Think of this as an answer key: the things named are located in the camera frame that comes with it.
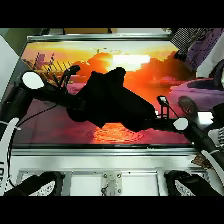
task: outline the car window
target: car window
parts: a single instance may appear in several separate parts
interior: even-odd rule
[[[193,81],[187,84],[188,88],[196,88],[196,89],[208,89],[208,90],[223,90],[222,88],[218,88],[214,85],[214,81],[212,80],[200,80]]]

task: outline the metal bracket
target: metal bracket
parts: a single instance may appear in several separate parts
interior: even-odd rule
[[[102,196],[119,196],[122,193],[121,172],[103,172]]]

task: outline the purple car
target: purple car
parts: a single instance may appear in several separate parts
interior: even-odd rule
[[[212,78],[198,79],[171,87],[168,98],[183,112],[197,115],[198,111],[210,111],[217,104],[224,103],[224,89],[216,87]]]

